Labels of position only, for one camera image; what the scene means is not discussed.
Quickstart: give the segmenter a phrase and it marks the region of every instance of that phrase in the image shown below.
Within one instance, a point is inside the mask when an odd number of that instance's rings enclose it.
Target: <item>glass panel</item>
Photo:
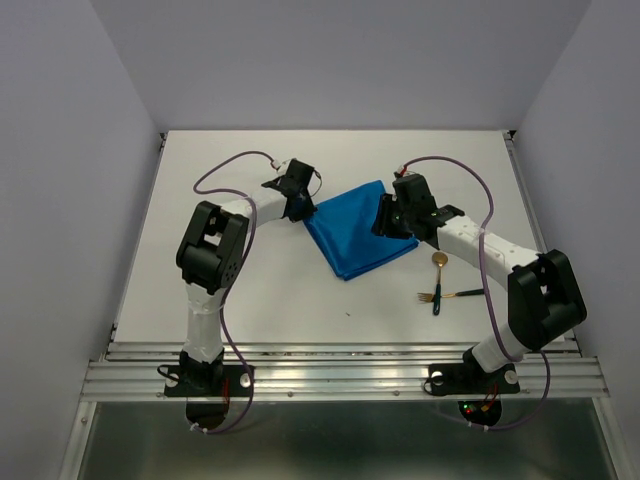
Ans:
[[[503,406],[504,423],[535,402]],[[615,478],[589,399],[549,400],[529,424],[495,433],[435,408],[459,415],[453,402],[256,404],[234,432],[204,436],[189,431],[183,404],[105,403],[80,478]]]

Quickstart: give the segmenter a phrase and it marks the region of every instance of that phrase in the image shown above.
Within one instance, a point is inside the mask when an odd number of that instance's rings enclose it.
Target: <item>blue cloth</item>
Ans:
[[[343,280],[351,280],[418,246],[415,238],[399,240],[371,233],[383,193],[380,180],[366,183],[318,204],[318,211],[304,222],[336,276]]]

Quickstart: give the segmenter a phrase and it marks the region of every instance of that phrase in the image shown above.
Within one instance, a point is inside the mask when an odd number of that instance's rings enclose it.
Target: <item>white table surface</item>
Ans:
[[[187,297],[175,254],[195,205],[192,192],[208,169],[244,150],[313,165],[324,185],[315,203],[372,180],[391,191],[393,171],[423,155],[446,155],[475,169],[489,184],[496,212],[489,230],[535,248],[522,197],[500,132],[463,131],[172,131],[158,170],[135,256],[115,341],[181,342]],[[487,213],[481,187],[464,170],[423,162],[439,205],[450,203],[476,223]],[[274,177],[263,157],[245,157],[214,174],[203,188],[259,188]],[[218,195],[213,203],[231,200]],[[334,276],[303,223],[271,222],[258,229],[254,248],[231,293],[226,317],[234,340],[273,343],[477,342],[490,333],[484,297],[445,299],[440,316],[420,304],[416,292],[434,289],[433,249],[411,253],[356,279]],[[500,322],[506,293],[490,283]],[[443,292],[480,288],[476,269],[450,257]]]

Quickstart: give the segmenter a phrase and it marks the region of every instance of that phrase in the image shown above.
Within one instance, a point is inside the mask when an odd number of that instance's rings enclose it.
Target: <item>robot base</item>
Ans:
[[[432,364],[423,389],[435,397],[485,395],[496,385],[500,395],[520,392],[518,375],[512,363],[491,373],[478,372],[467,362]]]

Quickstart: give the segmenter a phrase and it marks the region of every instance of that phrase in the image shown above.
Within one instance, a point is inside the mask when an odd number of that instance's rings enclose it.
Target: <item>utensil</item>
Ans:
[[[442,298],[442,267],[444,267],[449,261],[449,257],[447,257],[444,252],[436,252],[431,256],[431,260],[433,263],[438,265],[438,279],[436,282],[436,293],[433,297],[433,314],[440,315],[440,299]]]
[[[462,292],[445,293],[441,296],[441,298],[471,297],[474,295],[484,295],[484,289],[478,288],[476,290],[463,290]],[[433,298],[433,293],[418,293],[418,300],[420,300],[422,303],[431,303],[433,302]]]

